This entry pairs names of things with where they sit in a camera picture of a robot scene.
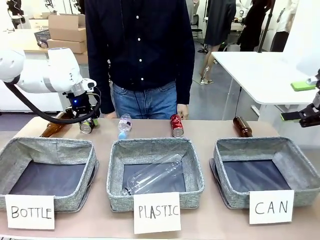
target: plastic bottle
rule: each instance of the plastic bottle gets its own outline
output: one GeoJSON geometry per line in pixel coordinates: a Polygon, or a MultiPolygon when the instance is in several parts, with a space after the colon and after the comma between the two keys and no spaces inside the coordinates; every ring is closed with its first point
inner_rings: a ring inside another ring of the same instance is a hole
{"type": "Polygon", "coordinates": [[[118,129],[119,129],[119,139],[126,139],[128,136],[128,133],[131,130],[132,126],[132,119],[129,114],[123,114],[120,117],[120,121],[118,124],[118,129]]]}
{"type": "MultiPolygon", "coordinates": [[[[56,119],[70,119],[69,115],[65,112],[59,112],[57,116],[55,116],[56,119]]],[[[60,132],[61,129],[63,129],[66,125],[65,124],[56,124],[49,122],[46,126],[46,129],[44,132],[40,135],[42,138],[49,138],[53,134],[56,134],[60,132]]]]}
{"type": "Polygon", "coordinates": [[[182,158],[179,154],[169,154],[148,165],[128,178],[122,195],[158,193],[157,188],[163,184],[170,185],[177,175],[183,173],[182,158]]]}
{"type": "Polygon", "coordinates": [[[242,137],[242,138],[252,137],[251,127],[241,116],[236,116],[233,119],[233,124],[239,137],[242,137]]]}

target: bottle label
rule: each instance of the bottle label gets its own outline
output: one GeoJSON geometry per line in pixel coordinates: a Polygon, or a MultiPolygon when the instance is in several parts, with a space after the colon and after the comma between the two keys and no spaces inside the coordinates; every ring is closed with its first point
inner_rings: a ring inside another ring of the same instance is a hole
{"type": "Polygon", "coordinates": [[[125,119],[120,119],[119,124],[128,124],[131,127],[131,122],[129,122],[125,119]]]}

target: dark bin bottom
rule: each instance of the dark bin bottom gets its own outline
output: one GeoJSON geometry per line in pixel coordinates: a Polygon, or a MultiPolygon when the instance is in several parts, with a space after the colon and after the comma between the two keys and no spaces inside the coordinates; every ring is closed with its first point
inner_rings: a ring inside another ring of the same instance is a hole
{"type": "Polygon", "coordinates": [[[57,165],[31,161],[9,194],[63,197],[72,194],[86,164],[57,165]]]}
{"type": "MultiPolygon", "coordinates": [[[[128,179],[139,172],[140,170],[144,169],[147,167],[148,164],[125,164],[124,165],[124,173],[123,173],[123,183],[122,187],[126,188],[127,187],[127,181],[128,179]]],[[[173,193],[173,192],[178,192],[178,193],[184,193],[186,192],[186,184],[185,184],[185,178],[184,174],[179,174],[177,175],[174,180],[172,180],[172,176],[161,181],[161,185],[156,188],[156,192],[153,191],[152,189],[148,193],[173,193]]]]}
{"type": "Polygon", "coordinates": [[[225,161],[223,165],[231,186],[237,192],[291,190],[271,159],[225,161]]]}

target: blue jeans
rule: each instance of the blue jeans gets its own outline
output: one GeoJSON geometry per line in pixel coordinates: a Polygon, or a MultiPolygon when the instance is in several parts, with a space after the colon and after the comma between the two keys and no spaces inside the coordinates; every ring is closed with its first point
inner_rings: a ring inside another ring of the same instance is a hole
{"type": "Polygon", "coordinates": [[[130,114],[133,119],[170,119],[177,114],[177,91],[174,81],[158,88],[130,91],[113,84],[117,115],[130,114]]]}

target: chair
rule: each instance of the chair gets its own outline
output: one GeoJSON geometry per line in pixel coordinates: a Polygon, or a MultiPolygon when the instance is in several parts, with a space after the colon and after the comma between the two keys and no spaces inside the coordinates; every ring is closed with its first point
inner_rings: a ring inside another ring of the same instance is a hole
{"type": "Polygon", "coordinates": [[[201,39],[204,38],[202,29],[199,28],[199,15],[193,15],[193,22],[190,24],[191,25],[191,30],[192,30],[192,35],[193,37],[199,37],[199,34],[201,34],[201,39]]]}

